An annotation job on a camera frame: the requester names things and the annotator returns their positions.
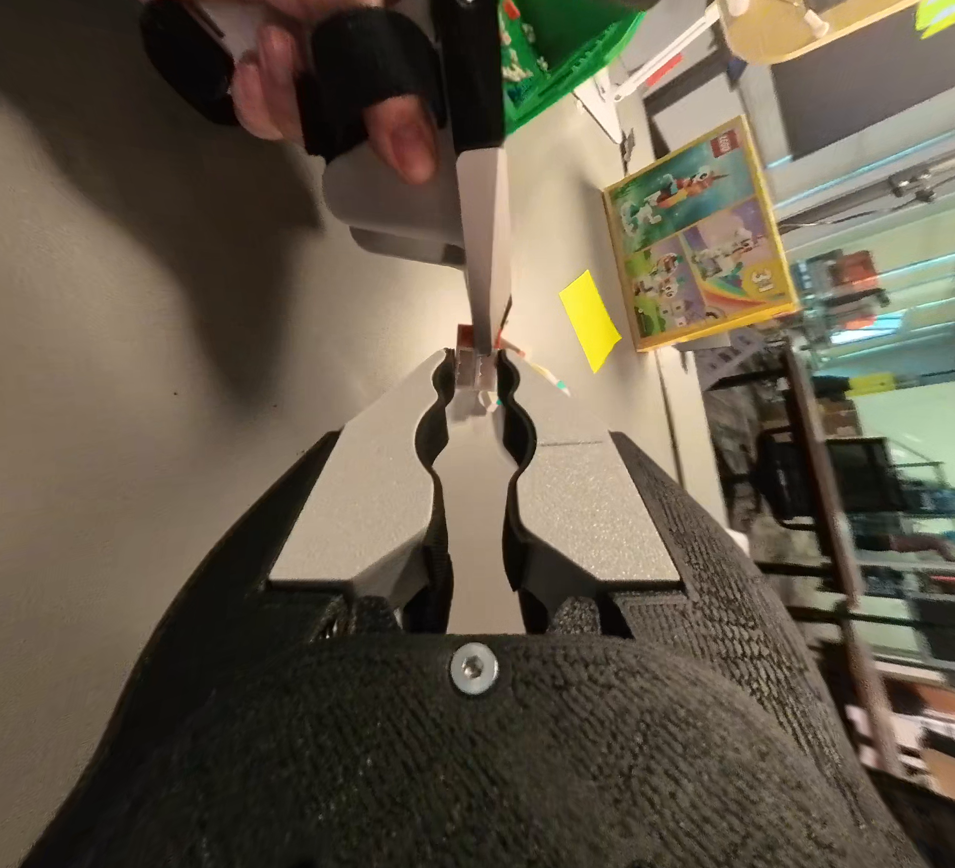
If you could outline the colourful toy set box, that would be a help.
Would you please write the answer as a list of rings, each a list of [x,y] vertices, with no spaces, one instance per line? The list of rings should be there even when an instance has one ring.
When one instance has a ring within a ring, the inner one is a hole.
[[[605,187],[602,199],[638,352],[799,310],[745,115]]]

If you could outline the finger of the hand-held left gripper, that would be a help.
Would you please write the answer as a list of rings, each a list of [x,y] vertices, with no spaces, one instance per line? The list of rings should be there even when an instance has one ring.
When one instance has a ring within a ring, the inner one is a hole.
[[[512,301],[506,149],[475,149],[457,161],[465,279],[477,353],[495,351]]]

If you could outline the white brick assembly teal brick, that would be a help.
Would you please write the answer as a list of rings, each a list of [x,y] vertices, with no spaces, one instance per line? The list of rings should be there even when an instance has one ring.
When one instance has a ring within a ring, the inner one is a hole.
[[[496,407],[518,407],[532,418],[566,419],[572,410],[565,382],[505,338],[495,343]]]

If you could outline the white orange small brick assembly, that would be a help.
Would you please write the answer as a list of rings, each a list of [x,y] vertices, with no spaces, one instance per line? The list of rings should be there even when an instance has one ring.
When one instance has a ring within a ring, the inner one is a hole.
[[[472,325],[458,325],[455,350],[455,390],[449,420],[463,424],[489,417],[499,406],[496,352],[479,354]]]

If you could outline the black office chair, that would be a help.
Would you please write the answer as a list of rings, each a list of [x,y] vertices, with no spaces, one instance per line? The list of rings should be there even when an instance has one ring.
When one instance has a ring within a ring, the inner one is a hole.
[[[846,514],[899,513],[904,509],[901,482],[885,438],[832,437],[826,440],[826,449]],[[815,515],[809,461],[788,433],[758,434],[751,480],[778,521]]]

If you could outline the yellow sticky note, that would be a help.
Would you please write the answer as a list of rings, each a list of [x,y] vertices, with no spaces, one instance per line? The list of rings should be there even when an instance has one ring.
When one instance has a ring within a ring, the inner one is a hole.
[[[584,270],[558,296],[591,373],[599,373],[623,336],[607,311],[591,271]]]

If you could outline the black display panel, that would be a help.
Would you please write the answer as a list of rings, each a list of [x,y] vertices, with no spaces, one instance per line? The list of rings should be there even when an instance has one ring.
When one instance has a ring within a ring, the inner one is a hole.
[[[895,12],[771,75],[790,153],[804,158],[951,89],[953,13],[930,32],[915,7]]]

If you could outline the pile of toy bricks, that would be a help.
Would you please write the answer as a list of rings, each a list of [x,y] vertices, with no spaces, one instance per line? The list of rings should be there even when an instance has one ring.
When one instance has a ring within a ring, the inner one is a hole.
[[[514,110],[520,110],[549,85],[550,66],[517,0],[498,0],[497,22],[504,97]]]

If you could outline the orange traffic cone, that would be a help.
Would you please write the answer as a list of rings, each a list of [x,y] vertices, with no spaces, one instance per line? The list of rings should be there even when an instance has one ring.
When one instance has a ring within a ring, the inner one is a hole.
[[[668,61],[664,62],[662,66],[654,71],[643,83],[642,88],[644,91],[647,93],[652,92],[684,63],[684,59],[684,53],[680,51],[668,59]]]

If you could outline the dark wooden desk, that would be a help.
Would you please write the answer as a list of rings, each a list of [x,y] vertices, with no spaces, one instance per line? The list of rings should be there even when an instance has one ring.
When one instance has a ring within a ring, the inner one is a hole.
[[[861,611],[865,596],[859,565],[854,555],[849,520],[844,512],[827,437],[818,413],[817,398],[805,365],[792,343],[783,339],[779,346],[782,378],[789,397],[786,403],[790,432],[804,464],[807,488],[816,523],[818,544],[827,548],[843,601],[830,611],[842,633],[849,673],[859,702],[867,714],[876,767],[892,776],[904,777],[896,731],[885,685],[871,648],[859,635],[855,615]]]

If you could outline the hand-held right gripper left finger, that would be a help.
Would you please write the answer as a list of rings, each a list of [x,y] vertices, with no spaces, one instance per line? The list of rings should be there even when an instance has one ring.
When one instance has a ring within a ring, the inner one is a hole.
[[[384,599],[412,632],[447,630],[454,588],[436,459],[455,353],[440,349],[339,432],[269,581]]]

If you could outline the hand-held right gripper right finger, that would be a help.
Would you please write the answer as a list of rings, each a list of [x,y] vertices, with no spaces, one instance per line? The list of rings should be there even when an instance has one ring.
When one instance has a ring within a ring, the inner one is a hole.
[[[523,627],[544,633],[570,599],[672,594],[669,546],[599,418],[508,351],[496,359],[507,487],[503,563]]]

